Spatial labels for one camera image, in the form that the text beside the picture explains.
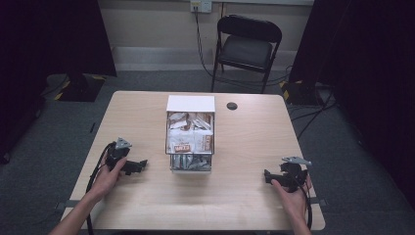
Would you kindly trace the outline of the yellow-black striped stand base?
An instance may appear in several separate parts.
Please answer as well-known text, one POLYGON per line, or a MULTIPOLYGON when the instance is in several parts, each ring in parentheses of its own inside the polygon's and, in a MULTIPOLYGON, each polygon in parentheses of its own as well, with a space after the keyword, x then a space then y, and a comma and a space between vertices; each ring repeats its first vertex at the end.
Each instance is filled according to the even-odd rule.
POLYGON ((302 81, 290 83, 283 81, 280 88, 285 101, 290 105, 320 106, 323 101, 315 86, 302 81))

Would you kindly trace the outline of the black folding chair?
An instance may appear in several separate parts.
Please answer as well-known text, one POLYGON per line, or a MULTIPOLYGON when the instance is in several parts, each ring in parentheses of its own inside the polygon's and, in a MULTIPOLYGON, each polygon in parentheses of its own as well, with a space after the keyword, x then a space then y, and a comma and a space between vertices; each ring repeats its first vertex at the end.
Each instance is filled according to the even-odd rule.
POLYGON ((214 90, 218 66, 230 66, 263 74, 264 92, 276 52, 282 41, 282 31, 269 21, 227 15, 217 23, 217 41, 211 89, 214 90))

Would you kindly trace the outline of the person's left hand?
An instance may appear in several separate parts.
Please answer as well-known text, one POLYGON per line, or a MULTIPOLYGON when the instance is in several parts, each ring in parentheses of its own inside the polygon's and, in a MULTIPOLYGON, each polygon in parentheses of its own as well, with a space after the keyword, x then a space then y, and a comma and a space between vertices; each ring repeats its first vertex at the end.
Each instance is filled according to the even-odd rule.
POLYGON ((87 192, 87 196, 94 203, 101 201, 114 188, 125 163, 126 158, 122 158, 113 169, 109 169, 106 164, 101 166, 91 189, 87 192))

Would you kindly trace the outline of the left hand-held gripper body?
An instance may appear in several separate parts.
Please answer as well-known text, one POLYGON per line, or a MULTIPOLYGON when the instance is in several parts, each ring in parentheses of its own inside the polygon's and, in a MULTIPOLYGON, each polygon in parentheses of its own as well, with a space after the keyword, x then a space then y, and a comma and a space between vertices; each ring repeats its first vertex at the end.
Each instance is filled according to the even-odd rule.
POLYGON ((131 147, 132 144, 121 137, 110 144, 106 157, 106 165, 109 170, 113 170, 117 162, 128 155, 131 147))

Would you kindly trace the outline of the black stand base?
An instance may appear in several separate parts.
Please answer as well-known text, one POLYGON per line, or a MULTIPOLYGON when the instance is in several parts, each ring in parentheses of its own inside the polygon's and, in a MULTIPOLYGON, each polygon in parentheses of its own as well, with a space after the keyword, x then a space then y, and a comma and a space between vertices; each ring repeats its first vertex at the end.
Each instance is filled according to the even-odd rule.
POLYGON ((105 81, 100 75, 84 74, 80 79, 72 79, 65 74, 61 82, 45 89, 42 96, 61 102, 94 102, 105 81))

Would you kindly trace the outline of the white wall socket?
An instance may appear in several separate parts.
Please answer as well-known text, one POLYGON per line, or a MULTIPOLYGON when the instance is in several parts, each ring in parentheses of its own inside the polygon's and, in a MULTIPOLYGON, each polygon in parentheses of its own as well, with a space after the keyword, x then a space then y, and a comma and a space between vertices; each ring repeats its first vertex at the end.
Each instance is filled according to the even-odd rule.
POLYGON ((192 13, 209 14, 212 10, 212 2, 210 0, 191 0, 190 11, 192 13))

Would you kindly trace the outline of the dark curtain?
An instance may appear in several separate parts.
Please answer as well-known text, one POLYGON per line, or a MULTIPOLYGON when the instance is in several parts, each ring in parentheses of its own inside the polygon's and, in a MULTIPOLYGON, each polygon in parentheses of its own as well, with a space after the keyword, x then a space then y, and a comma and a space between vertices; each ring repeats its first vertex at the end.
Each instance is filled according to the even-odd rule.
POLYGON ((334 86, 415 210, 415 0, 314 0, 290 80, 334 86))
POLYGON ((116 75, 98 0, 0 0, 0 164, 60 73, 116 75))

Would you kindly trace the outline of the white drawer cabinet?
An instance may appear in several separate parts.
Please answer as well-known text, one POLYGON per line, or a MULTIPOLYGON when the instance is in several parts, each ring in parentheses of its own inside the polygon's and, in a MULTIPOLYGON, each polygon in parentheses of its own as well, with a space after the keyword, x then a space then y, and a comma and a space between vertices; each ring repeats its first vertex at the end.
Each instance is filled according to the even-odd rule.
POLYGON ((214 113, 213 96, 169 95, 166 105, 168 112, 214 113))

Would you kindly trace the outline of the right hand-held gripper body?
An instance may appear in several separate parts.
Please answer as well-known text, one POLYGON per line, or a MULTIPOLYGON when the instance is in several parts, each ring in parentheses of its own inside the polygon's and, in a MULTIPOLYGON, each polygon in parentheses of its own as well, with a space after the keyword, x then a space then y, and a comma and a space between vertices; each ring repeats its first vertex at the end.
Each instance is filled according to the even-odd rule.
POLYGON ((308 171, 302 169, 301 165, 312 165, 312 162, 300 157, 284 157, 283 161, 284 163, 281 164, 284 178, 282 186, 288 188, 290 193, 293 193, 305 183, 308 176, 308 171))

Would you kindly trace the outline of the person's right hand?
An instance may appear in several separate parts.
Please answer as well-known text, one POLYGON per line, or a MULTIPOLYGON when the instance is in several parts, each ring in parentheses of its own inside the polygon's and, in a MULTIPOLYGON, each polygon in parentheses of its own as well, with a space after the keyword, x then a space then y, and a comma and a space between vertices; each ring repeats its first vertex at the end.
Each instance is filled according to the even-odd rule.
POLYGON ((303 216, 305 218, 305 212, 307 209, 305 196, 301 189, 296 192, 287 192, 278 182, 274 181, 272 185, 279 198, 285 213, 290 216, 303 216))

